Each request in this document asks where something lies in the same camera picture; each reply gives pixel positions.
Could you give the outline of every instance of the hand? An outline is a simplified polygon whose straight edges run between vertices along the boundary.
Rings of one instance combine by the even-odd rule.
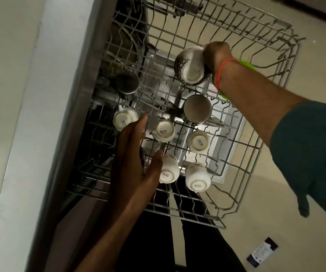
[[[232,59],[232,53],[229,44],[226,42],[212,42],[205,46],[203,51],[207,66],[210,68],[213,74],[213,80],[215,80],[218,68],[221,63],[227,59]]]
[[[127,210],[138,217],[159,184],[164,152],[158,150],[144,173],[140,163],[140,143],[145,137],[147,115],[127,125],[120,133],[111,170],[109,204],[112,219]]]

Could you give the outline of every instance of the person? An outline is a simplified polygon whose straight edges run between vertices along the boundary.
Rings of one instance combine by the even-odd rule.
[[[217,89],[269,147],[297,196],[300,214],[309,215],[307,195],[326,211],[326,104],[293,94],[235,62],[225,42],[206,45],[204,56]],[[98,238],[90,242],[88,253],[75,271],[135,267],[175,271],[170,218],[143,212],[158,187],[163,156],[163,151],[157,151],[144,173],[139,150],[146,122],[147,116],[143,116],[120,133],[104,223],[98,225]],[[158,192],[156,197],[167,200]],[[182,208],[192,208],[189,202],[181,204]],[[218,260],[224,257],[227,270],[245,271],[218,229],[184,220],[182,223],[188,270],[213,270],[216,267],[207,265],[221,263]]]

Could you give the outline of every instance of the red thread wristband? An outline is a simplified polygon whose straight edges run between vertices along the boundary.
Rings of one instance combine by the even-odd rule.
[[[218,72],[217,72],[217,76],[216,76],[216,81],[214,83],[214,86],[216,87],[217,91],[222,94],[222,92],[220,91],[220,88],[218,87],[220,85],[220,78],[221,78],[221,70],[222,70],[222,67],[229,61],[234,61],[234,62],[237,62],[237,63],[240,63],[238,62],[238,60],[236,60],[235,58],[231,58],[231,59],[227,59],[225,61],[223,61],[221,63],[221,65],[219,66],[218,68]]]

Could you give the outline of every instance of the wire rack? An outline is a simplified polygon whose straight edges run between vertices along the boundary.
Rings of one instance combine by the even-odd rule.
[[[224,217],[237,212],[263,142],[210,78],[196,87],[180,84],[174,59],[184,48],[226,41],[234,57],[284,87],[302,39],[287,21],[238,0],[119,0],[65,201],[71,195],[107,200],[118,134],[112,117],[118,104],[129,105],[149,115],[143,162],[148,165],[159,148],[179,160],[181,177],[160,184],[147,211],[225,229]],[[109,87],[109,79],[122,71],[135,72],[142,82],[133,101]],[[176,113],[194,94],[206,96],[213,108],[211,118],[200,126],[184,123]],[[170,119],[176,128],[167,144],[149,134],[161,118]],[[193,130],[211,136],[210,148],[201,155],[185,143]],[[212,184],[205,192],[185,187],[190,162],[206,164]]]

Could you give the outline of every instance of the teal sleeve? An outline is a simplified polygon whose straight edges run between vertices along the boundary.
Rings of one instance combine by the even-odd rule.
[[[310,195],[326,211],[326,104],[298,104],[275,128],[270,151],[297,196],[299,212],[309,215]]]

